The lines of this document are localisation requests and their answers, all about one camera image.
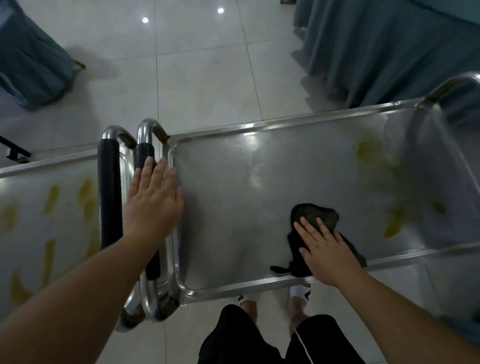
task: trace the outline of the foot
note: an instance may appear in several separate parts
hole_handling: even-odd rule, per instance
[[[257,324],[257,301],[260,297],[259,293],[246,294],[239,296],[239,305],[252,319],[254,324]]]
[[[290,299],[287,304],[288,317],[290,319],[288,332],[290,336],[292,336],[297,327],[308,318],[308,316],[303,313],[303,309],[307,305],[309,295],[309,287],[301,285],[290,287]]]

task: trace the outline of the curved metal handle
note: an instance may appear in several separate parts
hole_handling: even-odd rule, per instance
[[[155,156],[153,135],[162,144],[165,144],[169,138],[158,121],[151,118],[144,119],[137,129],[135,168],[142,168],[148,156]],[[140,276],[140,299],[143,311],[146,318],[153,322],[164,321],[180,305],[179,301],[170,296],[168,292],[158,293],[156,280],[160,278],[160,273],[160,256],[157,251]]]
[[[106,249],[123,236],[121,180],[120,180],[120,144],[122,140],[128,148],[135,148],[134,137],[121,126],[112,125],[105,129],[98,142],[98,199],[100,206],[100,249]],[[145,313],[139,303],[133,313],[122,310],[117,321],[117,331],[129,331],[145,319]]]
[[[430,108],[438,102],[438,100],[450,91],[455,86],[462,84],[464,82],[475,82],[480,85],[480,73],[479,72],[465,72],[459,74],[458,76],[449,78],[443,82],[440,86],[430,92],[427,96],[423,98],[416,106]]]

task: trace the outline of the black foam grip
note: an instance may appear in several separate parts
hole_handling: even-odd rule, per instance
[[[134,152],[135,169],[143,168],[147,157],[155,158],[155,148],[153,145],[149,143],[138,144]],[[157,251],[148,262],[145,268],[145,274],[148,280],[154,280],[160,278],[160,273],[160,255]]]
[[[123,236],[120,145],[114,139],[101,139],[98,142],[97,151],[100,249],[102,250]]]

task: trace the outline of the teal fabric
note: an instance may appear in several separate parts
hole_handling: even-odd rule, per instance
[[[346,107],[423,97],[450,77],[480,71],[480,25],[408,0],[298,0],[307,72],[347,93]],[[480,87],[443,98],[458,127],[480,129]]]
[[[429,9],[480,24],[479,0],[409,0]]]
[[[24,14],[15,0],[0,0],[0,87],[30,109],[71,89],[78,66]]]

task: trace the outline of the black metal leg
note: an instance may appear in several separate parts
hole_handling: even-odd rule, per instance
[[[27,163],[28,162],[27,157],[30,157],[32,155],[29,151],[19,147],[17,144],[11,142],[10,140],[4,138],[1,135],[0,135],[0,143],[8,147],[7,158],[15,162]]]

